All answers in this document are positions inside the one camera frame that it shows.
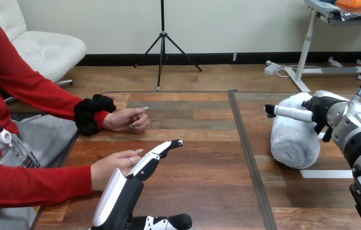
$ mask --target red sweater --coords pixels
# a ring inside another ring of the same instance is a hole
[[[1,27],[0,87],[21,101],[69,120],[74,119],[73,108],[81,101],[33,71],[18,55]],[[107,114],[103,111],[94,116],[100,128]],[[10,117],[11,112],[0,94],[0,125],[18,134]],[[90,165],[56,169],[0,165],[0,208],[53,205],[91,193]]]

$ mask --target white cable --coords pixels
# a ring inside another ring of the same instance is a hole
[[[292,69],[297,69],[297,66],[283,66],[283,65],[279,65],[279,70],[276,71],[276,75],[278,75],[279,77],[282,77],[282,78],[287,78],[289,77],[288,76],[282,76],[280,74],[278,74],[279,71],[281,70],[285,70],[286,68],[292,68]],[[316,68],[316,69],[321,69],[321,67],[318,67],[318,66],[305,66],[304,68]]]

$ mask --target white chair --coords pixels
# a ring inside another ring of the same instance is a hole
[[[83,59],[86,45],[82,40],[64,34],[27,31],[17,0],[0,0],[0,26],[33,70],[60,86],[73,83],[58,80]]]

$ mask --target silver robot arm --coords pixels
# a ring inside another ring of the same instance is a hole
[[[187,230],[192,219],[187,214],[172,217],[133,217],[132,210],[147,180],[168,151],[183,146],[182,140],[158,145],[123,175],[115,169],[97,205],[91,230]]]
[[[316,122],[315,131],[320,133],[327,126],[330,133],[323,141],[333,139],[349,163],[355,183],[349,189],[356,202],[356,209],[361,216],[361,97],[360,90],[352,100],[339,95],[318,91],[303,106],[309,110],[287,108],[277,105],[265,105],[268,117],[278,115],[304,122]]]

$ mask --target orange object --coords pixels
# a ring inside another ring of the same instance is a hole
[[[361,7],[361,0],[337,0],[337,3],[353,8]]]

